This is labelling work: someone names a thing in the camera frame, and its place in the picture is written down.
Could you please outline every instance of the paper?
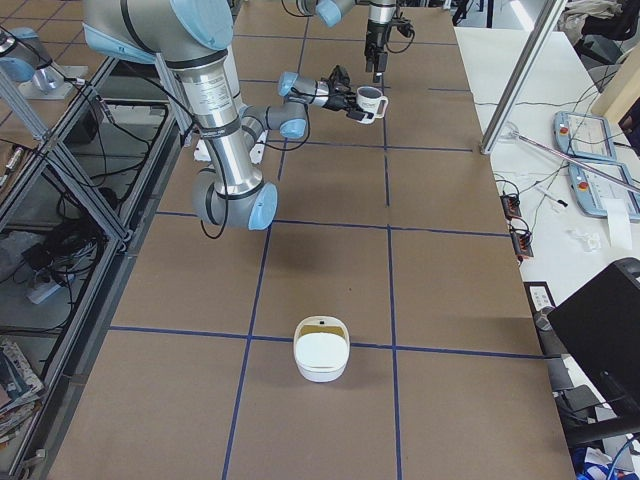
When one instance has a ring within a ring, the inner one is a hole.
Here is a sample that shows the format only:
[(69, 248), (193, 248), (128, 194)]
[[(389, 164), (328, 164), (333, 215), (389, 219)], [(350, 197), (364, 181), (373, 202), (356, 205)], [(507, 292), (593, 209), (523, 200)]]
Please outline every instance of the paper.
[(611, 246), (631, 250), (631, 222), (624, 200), (620, 198), (602, 198), (601, 200), (602, 206), (607, 211)]

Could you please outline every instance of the computer monitor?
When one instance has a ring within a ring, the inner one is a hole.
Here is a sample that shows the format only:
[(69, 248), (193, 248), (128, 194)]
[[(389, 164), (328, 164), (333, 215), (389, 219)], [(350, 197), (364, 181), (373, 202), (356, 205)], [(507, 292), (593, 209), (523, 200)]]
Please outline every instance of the computer monitor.
[(640, 432), (640, 260), (607, 266), (549, 313), (554, 332), (617, 418), (565, 432), (569, 445)]

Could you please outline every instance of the blue joint cap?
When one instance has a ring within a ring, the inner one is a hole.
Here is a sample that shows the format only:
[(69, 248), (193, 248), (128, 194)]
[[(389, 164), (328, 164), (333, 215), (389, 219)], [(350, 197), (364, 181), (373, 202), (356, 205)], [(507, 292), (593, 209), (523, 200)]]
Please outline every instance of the blue joint cap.
[(98, 53), (134, 63), (153, 64), (155, 55), (113, 38), (91, 25), (83, 23), (87, 45)]
[(19, 58), (0, 57), (0, 66), (14, 82), (28, 82), (36, 73), (30, 64)]
[(286, 97), (298, 80), (298, 74), (294, 72), (283, 72), (278, 80), (278, 95)]
[(280, 135), (284, 138), (300, 138), (306, 129), (307, 121), (304, 118), (294, 118), (280, 125)]
[(332, 0), (320, 0), (316, 5), (316, 13), (329, 28), (336, 26), (342, 20), (342, 12)]
[(11, 35), (20, 40), (26, 40), (28, 38), (38, 38), (38, 34), (35, 32), (33, 28), (29, 27), (18, 27), (9, 30)]
[(278, 189), (273, 183), (266, 183), (258, 193), (249, 215), (249, 230), (264, 230), (271, 225), (278, 208)]
[(233, 17), (227, 0), (170, 0), (187, 32), (211, 50), (224, 50), (233, 39)]

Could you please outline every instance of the white desk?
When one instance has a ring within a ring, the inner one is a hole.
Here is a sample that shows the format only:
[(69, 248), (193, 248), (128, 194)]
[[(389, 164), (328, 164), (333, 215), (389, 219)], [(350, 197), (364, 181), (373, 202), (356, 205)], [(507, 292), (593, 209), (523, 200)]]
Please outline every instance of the white desk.
[[(484, 130), (496, 107), (478, 104), (497, 103), (500, 100), (528, 38), (528, 32), (475, 28), (455, 30)], [(554, 32), (536, 60), (518, 103), (575, 102), (592, 86), (591, 78), (565, 35)], [(594, 95), (581, 101), (576, 111), (587, 111), (596, 97), (595, 91), (595, 87), (588, 90), (588, 93), (593, 92)], [(572, 109), (573, 105), (517, 105), (510, 121), (517, 125), (521, 134), (554, 146), (553, 116), (560, 110)], [(614, 135), (620, 133), (617, 125), (611, 127)], [(615, 140), (626, 143), (624, 135)], [(632, 150), (617, 147), (617, 156), (619, 161), (627, 164), (634, 178), (640, 178), (640, 162)], [(498, 143), (491, 153), (494, 172), (514, 181), (521, 189), (532, 185), (536, 180), (542, 180), (556, 170), (560, 162), (561, 159), (522, 142)], [(628, 256), (640, 257), (640, 225), (631, 226), (632, 251), (611, 248), (606, 219), (587, 217), (582, 213), (571, 192), (566, 169), (561, 171), (549, 190), (569, 203), (569, 207), (556, 211), (557, 204), (548, 198), (543, 199), (543, 195), (535, 189), (522, 195), (520, 208), (530, 226), (533, 226), (534, 212), (540, 200), (543, 201), (534, 228), (534, 258), (525, 260), (520, 271), (525, 281), (546, 281), (554, 300), (559, 304), (612, 261)], [(597, 233), (602, 248), (586, 252), (582, 243), (568, 233), (572, 229), (579, 229), (583, 233)]]

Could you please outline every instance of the chair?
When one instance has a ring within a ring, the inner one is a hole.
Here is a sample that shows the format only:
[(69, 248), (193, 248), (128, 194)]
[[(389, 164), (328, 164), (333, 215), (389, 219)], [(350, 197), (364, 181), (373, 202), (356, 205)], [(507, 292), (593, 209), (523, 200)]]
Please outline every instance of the chair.
[(593, 41), (586, 42), (587, 35), (599, 35), (613, 41), (629, 40), (636, 34), (638, 28), (638, 13), (640, 0), (626, 0), (622, 5), (622, 12), (613, 18), (587, 17), (581, 33), (582, 38), (574, 46), (578, 56), (586, 56), (604, 65), (612, 65), (615, 61), (603, 57), (591, 48)]

